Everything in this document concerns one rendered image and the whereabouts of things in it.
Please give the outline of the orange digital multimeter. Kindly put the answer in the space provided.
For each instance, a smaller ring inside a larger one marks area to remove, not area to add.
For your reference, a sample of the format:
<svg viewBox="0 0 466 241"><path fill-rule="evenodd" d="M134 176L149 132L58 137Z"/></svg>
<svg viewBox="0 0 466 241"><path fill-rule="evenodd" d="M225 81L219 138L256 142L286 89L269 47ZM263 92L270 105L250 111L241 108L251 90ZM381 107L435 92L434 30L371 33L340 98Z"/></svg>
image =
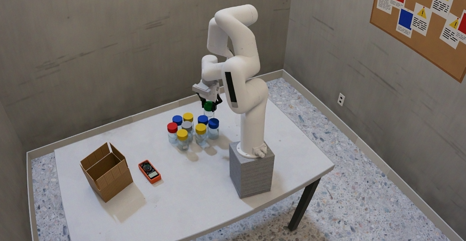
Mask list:
<svg viewBox="0 0 466 241"><path fill-rule="evenodd" d="M150 183L156 183L161 180L161 174L153 167L149 160L139 163L138 166Z"/></svg>

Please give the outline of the clear bottle with red cap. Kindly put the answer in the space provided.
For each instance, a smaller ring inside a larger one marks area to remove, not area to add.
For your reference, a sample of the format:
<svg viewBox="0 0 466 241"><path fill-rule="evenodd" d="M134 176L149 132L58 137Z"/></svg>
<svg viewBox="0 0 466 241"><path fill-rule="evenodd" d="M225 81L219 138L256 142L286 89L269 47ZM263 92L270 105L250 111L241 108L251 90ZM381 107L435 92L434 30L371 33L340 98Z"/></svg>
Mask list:
<svg viewBox="0 0 466 241"><path fill-rule="evenodd" d="M167 125L167 130L168 130L168 138L169 138L169 142L171 144L177 144L177 131L178 131L178 127L177 127L177 124L176 123L169 123Z"/></svg>

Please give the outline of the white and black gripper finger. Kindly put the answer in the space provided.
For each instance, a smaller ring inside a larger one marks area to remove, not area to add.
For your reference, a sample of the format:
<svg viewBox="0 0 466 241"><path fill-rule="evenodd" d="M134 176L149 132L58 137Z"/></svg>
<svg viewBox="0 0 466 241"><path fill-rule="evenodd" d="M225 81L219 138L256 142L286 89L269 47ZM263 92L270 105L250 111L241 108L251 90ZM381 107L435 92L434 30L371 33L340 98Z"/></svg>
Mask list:
<svg viewBox="0 0 466 241"><path fill-rule="evenodd" d="M217 101L218 100L218 101ZM222 99L220 98L220 96L217 94L217 100L216 102L212 102L212 112L216 111L217 109L217 104L220 104L222 103Z"/></svg>
<svg viewBox="0 0 466 241"><path fill-rule="evenodd" d="M199 93L196 93L196 94L199 96ZM202 102L202 108L204 108L204 103L206 102L206 99L203 98L203 97L200 97L200 96L199 96L199 98L200 98L200 100Z"/></svg>

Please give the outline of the brown cardboard box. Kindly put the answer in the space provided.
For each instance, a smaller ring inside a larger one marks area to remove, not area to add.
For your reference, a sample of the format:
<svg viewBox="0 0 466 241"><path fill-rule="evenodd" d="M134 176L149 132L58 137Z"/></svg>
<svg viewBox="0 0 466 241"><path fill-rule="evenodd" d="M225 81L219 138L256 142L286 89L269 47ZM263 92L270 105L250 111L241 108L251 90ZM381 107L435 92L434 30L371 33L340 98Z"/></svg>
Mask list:
<svg viewBox="0 0 466 241"><path fill-rule="evenodd" d="M106 142L80 161L90 186L105 203L133 183L125 156L109 143L111 153Z"/></svg>

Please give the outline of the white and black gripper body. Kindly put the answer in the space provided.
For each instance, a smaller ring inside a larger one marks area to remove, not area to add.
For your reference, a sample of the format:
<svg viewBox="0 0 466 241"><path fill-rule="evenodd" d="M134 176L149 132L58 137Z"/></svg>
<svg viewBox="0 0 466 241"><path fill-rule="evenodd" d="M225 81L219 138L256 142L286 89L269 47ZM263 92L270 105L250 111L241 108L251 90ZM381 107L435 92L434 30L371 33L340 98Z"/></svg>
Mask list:
<svg viewBox="0 0 466 241"><path fill-rule="evenodd" d="M212 102L216 102L217 100L217 94L220 96L220 86L219 86L219 82L216 82L215 84L212 84L211 88L209 88L209 90L211 90L211 95L209 95L208 97L203 95L203 94L199 94L200 97L203 97L207 100L211 100Z"/></svg>

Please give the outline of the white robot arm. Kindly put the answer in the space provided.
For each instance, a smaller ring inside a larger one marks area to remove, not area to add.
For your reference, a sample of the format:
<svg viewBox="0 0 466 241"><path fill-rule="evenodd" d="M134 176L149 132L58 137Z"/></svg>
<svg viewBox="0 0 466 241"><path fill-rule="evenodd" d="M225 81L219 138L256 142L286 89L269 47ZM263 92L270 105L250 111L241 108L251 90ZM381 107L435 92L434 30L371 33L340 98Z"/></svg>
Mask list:
<svg viewBox="0 0 466 241"><path fill-rule="evenodd" d="M261 68L255 36L247 28L257 19L257 10L251 4L217 11L209 22L208 50L227 57L227 61L218 63L216 56L205 55L202 58L202 81L193 85L193 91L208 97L212 84L222 79L229 107L240 114L237 152L246 158L263 158L267 153L264 127L269 90L263 79L249 79ZM228 36L235 56L227 47Z"/></svg>

